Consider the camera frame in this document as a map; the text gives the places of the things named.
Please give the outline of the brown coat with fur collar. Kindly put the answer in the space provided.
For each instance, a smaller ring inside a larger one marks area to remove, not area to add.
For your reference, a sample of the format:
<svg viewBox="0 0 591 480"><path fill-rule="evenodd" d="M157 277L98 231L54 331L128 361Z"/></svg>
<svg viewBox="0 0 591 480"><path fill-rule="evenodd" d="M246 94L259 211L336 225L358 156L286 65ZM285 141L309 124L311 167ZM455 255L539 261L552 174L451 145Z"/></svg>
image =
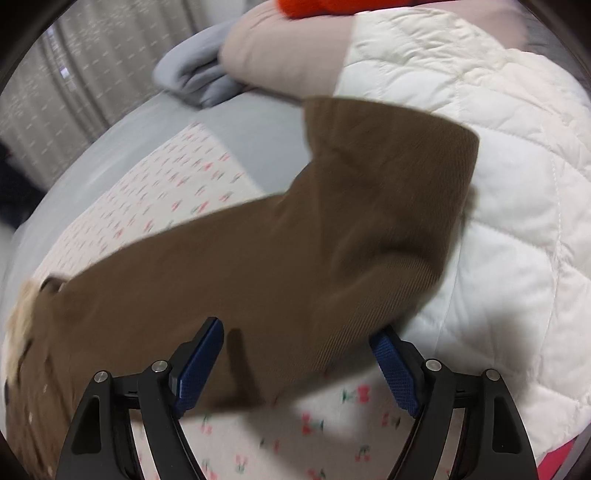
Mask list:
<svg viewBox="0 0 591 480"><path fill-rule="evenodd" d="M304 104L311 162L290 189L133 243L35 301L7 440L54 476L100 370L168 358L209 317L224 345L197 413L276 400L414 307L439 282L478 155L470 129L342 98Z"/></svg>

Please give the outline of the white quilted comforter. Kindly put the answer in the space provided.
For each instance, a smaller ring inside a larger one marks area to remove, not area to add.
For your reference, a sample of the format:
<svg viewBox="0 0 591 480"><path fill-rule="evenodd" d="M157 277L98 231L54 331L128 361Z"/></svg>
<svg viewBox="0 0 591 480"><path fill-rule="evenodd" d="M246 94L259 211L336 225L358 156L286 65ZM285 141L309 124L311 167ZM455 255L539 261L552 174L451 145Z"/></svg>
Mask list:
<svg viewBox="0 0 591 480"><path fill-rule="evenodd" d="M400 328L456 371L497 369L536 458L590 422L590 103L546 57L428 8L356 15L335 94L480 139L444 277Z"/></svg>

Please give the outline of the cherry print bed sheet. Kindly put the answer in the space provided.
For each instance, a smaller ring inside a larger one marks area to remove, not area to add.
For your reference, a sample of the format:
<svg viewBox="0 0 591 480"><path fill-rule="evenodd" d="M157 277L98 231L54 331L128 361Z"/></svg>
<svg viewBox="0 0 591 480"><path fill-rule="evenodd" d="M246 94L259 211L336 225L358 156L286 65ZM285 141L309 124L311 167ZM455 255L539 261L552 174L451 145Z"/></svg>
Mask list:
<svg viewBox="0 0 591 480"><path fill-rule="evenodd" d="M245 157L193 124L156 148L58 237L34 279L71 277L146 236L262 194ZM181 428L209 479L384 479L412 427L368 345L283 400L188 412Z"/></svg>

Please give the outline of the dark hanging garment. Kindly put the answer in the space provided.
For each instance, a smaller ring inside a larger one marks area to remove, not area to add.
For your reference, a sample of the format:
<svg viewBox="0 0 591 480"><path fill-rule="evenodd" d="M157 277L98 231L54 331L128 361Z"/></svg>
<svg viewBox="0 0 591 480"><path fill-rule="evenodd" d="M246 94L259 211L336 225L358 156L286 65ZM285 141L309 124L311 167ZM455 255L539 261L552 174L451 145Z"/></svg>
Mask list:
<svg viewBox="0 0 591 480"><path fill-rule="evenodd" d="M12 165L11 152L4 143L0 158L1 221L16 230L39 206L45 192Z"/></svg>

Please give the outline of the light blue bed cover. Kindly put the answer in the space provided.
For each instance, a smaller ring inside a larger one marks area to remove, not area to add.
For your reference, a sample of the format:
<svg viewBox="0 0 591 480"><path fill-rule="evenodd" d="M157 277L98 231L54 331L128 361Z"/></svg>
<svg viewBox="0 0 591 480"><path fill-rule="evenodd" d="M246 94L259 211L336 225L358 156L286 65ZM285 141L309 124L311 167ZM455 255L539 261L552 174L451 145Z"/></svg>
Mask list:
<svg viewBox="0 0 591 480"><path fill-rule="evenodd" d="M311 158L297 101L250 90L197 110L156 95L92 144L16 231L1 280L3 317L64 229L136 163L193 123L204 124L221 140L266 194L286 189Z"/></svg>

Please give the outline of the grey dotted curtain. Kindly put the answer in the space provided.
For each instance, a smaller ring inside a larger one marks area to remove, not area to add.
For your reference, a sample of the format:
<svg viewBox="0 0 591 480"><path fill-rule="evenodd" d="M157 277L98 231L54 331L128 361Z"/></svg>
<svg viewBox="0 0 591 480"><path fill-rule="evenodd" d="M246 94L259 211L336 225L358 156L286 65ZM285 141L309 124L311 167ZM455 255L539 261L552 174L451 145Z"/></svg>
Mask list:
<svg viewBox="0 0 591 480"><path fill-rule="evenodd" d="M1 94L1 140L48 189L126 114L157 93L151 76L204 28L198 1L77 1L33 44Z"/></svg>

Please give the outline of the folded light blue blanket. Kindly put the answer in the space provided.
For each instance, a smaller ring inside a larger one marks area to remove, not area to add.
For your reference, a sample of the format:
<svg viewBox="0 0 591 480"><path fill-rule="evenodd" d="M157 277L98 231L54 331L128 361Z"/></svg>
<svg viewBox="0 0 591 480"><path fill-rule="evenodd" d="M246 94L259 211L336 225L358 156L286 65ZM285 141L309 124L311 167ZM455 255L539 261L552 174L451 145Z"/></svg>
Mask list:
<svg viewBox="0 0 591 480"><path fill-rule="evenodd" d="M173 47L153 69L153 83L198 108L213 107L242 93L245 85L233 79L219 59L235 23L215 24Z"/></svg>

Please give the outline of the pink pillow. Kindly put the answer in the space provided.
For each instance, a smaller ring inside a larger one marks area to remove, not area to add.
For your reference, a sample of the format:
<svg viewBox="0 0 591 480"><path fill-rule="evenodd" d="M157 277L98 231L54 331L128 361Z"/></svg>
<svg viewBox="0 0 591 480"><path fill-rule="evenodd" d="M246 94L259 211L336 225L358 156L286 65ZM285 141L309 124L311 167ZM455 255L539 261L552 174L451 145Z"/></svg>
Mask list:
<svg viewBox="0 0 591 480"><path fill-rule="evenodd" d="M516 1L444 1L427 8L453 13L523 50L525 20ZM290 19L272 1L246 13L233 26L219 58L229 76L252 87L302 99L331 95L351 42L353 15Z"/></svg>

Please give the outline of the orange pumpkin plush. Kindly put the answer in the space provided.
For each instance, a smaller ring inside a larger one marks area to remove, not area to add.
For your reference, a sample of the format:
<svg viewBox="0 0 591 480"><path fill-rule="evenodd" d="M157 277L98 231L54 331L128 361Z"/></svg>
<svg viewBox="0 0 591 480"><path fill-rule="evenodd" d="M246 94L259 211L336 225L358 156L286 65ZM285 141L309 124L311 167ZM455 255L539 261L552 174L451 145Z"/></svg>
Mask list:
<svg viewBox="0 0 591 480"><path fill-rule="evenodd" d="M411 0L277 0L276 5L290 19L304 19L320 15L354 15L395 7L418 5Z"/></svg>

